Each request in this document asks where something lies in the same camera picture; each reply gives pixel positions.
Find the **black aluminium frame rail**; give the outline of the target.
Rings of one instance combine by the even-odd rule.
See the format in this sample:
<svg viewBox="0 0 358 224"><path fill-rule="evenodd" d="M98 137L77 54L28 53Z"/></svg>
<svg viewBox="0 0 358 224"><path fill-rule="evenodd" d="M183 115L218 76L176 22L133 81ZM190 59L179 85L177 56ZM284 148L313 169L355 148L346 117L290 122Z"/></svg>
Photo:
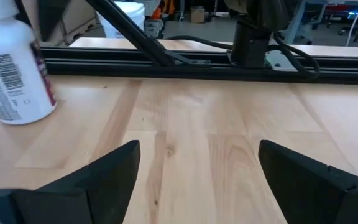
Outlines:
<svg viewBox="0 0 358 224"><path fill-rule="evenodd" d="M312 56L272 34L268 50L281 51L295 72L263 67L242 67L231 62L232 45L218 45L215 53L172 51L147 37L114 3L115 0L86 0L97 12L112 19L119 16L118 31L133 49L42 47L50 73L107 77L184 78L200 80L244 80L287 83L335 83L358 85L358 57Z"/></svg>

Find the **silver mounting plate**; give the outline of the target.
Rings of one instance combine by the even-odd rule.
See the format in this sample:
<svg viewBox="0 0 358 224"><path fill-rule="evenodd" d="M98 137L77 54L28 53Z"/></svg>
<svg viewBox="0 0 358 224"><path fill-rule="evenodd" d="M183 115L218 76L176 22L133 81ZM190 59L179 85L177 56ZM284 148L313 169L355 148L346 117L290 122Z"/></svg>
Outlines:
<svg viewBox="0 0 358 224"><path fill-rule="evenodd" d="M279 50L269 51L265 54L265 59L271 68L280 72L295 72L294 66Z"/></svg>

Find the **white bucket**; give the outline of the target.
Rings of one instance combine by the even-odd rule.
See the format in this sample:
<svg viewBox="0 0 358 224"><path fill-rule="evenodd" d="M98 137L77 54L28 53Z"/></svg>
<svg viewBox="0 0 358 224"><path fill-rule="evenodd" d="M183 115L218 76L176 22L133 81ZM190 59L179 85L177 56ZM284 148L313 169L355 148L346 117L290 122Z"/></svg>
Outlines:
<svg viewBox="0 0 358 224"><path fill-rule="evenodd" d="M114 3L133 23L144 31L145 6L142 3L132 1L114 1ZM109 20L99 12L96 13L107 38L125 39L116 27L116 23L122 21L119 16L114 16Z"/></svg>

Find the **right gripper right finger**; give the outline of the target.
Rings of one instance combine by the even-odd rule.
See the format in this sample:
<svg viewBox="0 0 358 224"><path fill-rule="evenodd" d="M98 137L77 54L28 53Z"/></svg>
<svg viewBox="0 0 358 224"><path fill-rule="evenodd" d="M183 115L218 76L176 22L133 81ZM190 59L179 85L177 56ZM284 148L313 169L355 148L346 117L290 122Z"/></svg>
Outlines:
<svg viewBox="0 0 358 224"><path fill-rule="evenodd" d="M288 224L358 224L358 176L269 140L258 157Z"/></svg>

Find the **beige cardboard boards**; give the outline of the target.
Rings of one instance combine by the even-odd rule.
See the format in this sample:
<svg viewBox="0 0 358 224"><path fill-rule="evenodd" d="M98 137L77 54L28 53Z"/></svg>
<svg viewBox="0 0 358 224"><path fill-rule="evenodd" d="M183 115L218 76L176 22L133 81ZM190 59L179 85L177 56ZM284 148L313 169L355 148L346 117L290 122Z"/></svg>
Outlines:
<svg viewBox="0 0 358 224"><path fill-rule="evenodd" d="M96 25L95 10L86 0L16 0L27 13L41 44L68 46Z"/></svg>

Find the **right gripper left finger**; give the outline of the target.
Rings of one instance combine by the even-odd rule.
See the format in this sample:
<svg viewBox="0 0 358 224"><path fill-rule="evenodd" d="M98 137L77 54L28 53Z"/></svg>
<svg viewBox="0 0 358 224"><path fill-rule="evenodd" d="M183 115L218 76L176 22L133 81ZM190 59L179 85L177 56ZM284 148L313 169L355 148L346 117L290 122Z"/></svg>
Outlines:
<svg viewBox="0 0 358 224"><path fill-rule="evenodd" d="M0 189L0 224L122 224L139 164L131 140L38 189Z"/></svg>

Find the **orange background object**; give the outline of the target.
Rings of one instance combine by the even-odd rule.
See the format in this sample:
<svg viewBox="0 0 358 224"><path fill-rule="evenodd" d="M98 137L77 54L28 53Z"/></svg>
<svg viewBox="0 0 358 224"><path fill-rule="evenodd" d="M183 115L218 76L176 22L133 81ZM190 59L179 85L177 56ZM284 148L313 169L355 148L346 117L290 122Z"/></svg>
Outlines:
<svg viewBox="0 0 358 224"><path fill-rule="evenodd" d="M158 0L157 7L150 17L152 19L161 19L163 17L173 19L175 16L175 3L176 0Z"/></svg>

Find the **large white barcode bottle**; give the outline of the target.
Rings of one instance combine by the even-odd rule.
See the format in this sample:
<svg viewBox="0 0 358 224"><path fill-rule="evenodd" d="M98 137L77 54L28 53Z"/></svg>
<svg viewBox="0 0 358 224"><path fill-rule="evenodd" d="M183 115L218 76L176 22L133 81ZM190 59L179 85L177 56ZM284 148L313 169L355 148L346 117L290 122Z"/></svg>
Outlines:
<svg viewBox="0 0 358 224"><path fill-rule="evenodd" d="M14 0L0 0L0 121L12 125L41 120L57 107L39 42L18 14Z"/></svg>

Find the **small cardboard box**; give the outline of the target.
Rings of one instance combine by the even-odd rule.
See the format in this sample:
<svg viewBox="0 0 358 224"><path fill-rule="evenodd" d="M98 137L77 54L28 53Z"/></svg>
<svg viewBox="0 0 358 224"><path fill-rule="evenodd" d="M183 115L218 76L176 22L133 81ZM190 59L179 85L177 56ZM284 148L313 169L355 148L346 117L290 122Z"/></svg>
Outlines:
<svg viewBox="0 0 358 224"><path fill-rule="evenodd" d="M192 6L190 8L190 22L191 23L204 23L205 9L203 6Z"/></svg>

